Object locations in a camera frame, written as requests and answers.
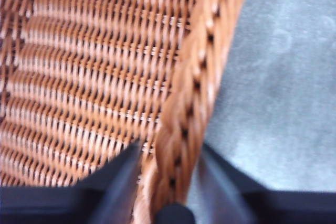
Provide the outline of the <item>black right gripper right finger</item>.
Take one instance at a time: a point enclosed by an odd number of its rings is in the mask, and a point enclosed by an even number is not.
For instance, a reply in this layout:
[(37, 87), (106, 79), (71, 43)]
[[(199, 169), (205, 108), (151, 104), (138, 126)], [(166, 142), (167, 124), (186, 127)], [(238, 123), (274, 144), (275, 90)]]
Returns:
[(207, 144), (199, 158), (209, 223), (335, 223), (335, 193), (268, 189)]

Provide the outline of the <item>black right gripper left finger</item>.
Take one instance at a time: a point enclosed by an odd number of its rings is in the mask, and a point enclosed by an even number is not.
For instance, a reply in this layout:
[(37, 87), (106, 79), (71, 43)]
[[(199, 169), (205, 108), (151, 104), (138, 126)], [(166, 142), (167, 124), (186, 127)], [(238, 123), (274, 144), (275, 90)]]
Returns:
[(69, 187), (1, 187), (1, 223), (129, 223), (140, 144)]

